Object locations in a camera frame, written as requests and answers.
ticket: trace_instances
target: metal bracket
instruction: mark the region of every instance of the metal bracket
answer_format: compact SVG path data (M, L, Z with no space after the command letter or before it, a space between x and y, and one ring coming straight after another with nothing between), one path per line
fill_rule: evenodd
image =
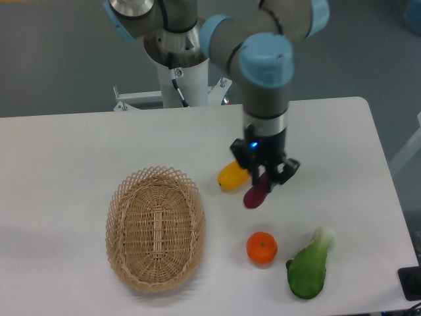
M221 78L215 86L208 87L208 105L215 106L229 103L225 95L231 85L231 80ZM162 102L161 91L119 94L116 86L113 87L113 90L117 102L113 111L139 110L146 103Z

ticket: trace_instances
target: black object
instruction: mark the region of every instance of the black object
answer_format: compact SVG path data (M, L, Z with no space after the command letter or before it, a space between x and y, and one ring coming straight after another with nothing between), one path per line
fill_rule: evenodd
M260 10L266 11L270 17L273 19L273 21L276 24L276 27L278 28L278 33L283 35L284 34L284 30L282 29L282 23L281 20L276 16L276 13L272 10L266 9L266 8L261 8L262 6L259 5Z
M174 67L172 66L172 62L174 60L174 55L172 53L168 53L168 69L172 70ZM184 99L183 93L181 92L180 88L178 87L177 79L171 79L172 86L177 91L178 96L180 97L180 101L182 102L183 107L189 107L189 103L187 103L186 99Z
M230 53L230 56L228 57L228 60L226 62L226 66L225 66L225 71L226 71L227 74L230 74L230 68L231 68L232 59L233 59L235 53L237 53L238 49L240 49L240 47L242 45L243 45L243 42L241 42L240 44L238 44L237 46L235 46L232 49L232 52Z
M419 308L421 306L421 303L415 304L414 306L412 306L411 308L408 308L403 314L402 316L409 316L412 314L413 311L415 311L417 308Z
M300 162L287 158L284 152L285 130L272 136L256 136L254 126L244 130L245 139L236 139L230 149L239 166L252 176L252 185L259 182L259 167L264 166L268 175L268 192L275 185L284 184L298 170ZM283 164L282 171L278 166Z
M421 300L421 267L400 268L397 274L405 298L408 301Z

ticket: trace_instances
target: tabletop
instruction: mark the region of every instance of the tabletop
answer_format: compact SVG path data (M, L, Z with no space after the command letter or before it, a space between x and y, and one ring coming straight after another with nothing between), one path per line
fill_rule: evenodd
M417 265L369 106L359 97L290 103L285 150L301 162L258 209L247 184L216 177L242 137L241 105L0 119L2 315L339 315L411 306L397 269ZM145 295L109 267L105 223L130 174L174 167L196 182L207 218L203 261L182 287ZM332 227L323 291L296 298L285 262ZM271 233L267 269L245 243Z

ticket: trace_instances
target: wicker basket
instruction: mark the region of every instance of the wicker basket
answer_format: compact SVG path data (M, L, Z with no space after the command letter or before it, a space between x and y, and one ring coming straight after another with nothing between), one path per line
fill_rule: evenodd
M205 242L205 214L195 184L173 168L151 167L127 177L107 219L107 255L128 286L162 292L186 281Z

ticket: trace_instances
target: blue joint cap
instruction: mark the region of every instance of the blue joint cap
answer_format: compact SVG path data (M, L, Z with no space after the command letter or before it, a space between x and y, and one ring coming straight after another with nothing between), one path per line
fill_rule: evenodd
M309 36L323 29L327 25L330 16L330 9L327 0L311 0L311 7L312 22Z
M207 58L210 57L211 54L211 41L213 32L216 30L218 25L227 18L230 18L223 14L217 14L210 17L203 25L200 30L199 35L199 44L202 52L205 54Z
M123 26L123 24L121 24L119 19L117 19L116 15L112 11L108 1L105 1L103 3L103 6L104 6L104 9L105 9L105 12L107 12L108 17L110 18L111 23L115 27L115 29L116 29L118 35L120 36L120 38L126 43L128 43L130 41L134 41L135 38L130 35L130 33L126 30L126 28Z
M280 88L294 75L293 47L274 33L257 33L240 49L239 67L252 83L263 88Z
M421 0L412 0L405 11L405 20L414 32L421 34Z

